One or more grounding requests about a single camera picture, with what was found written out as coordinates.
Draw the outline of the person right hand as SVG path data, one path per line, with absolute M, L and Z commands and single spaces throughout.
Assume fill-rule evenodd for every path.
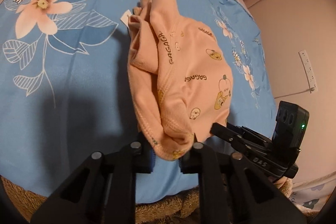
M 293 186 L 292 179 L 287 177 L 282 177 L 279 180 L 275 181 L 273 184 L 283 193 L 291 191 Z

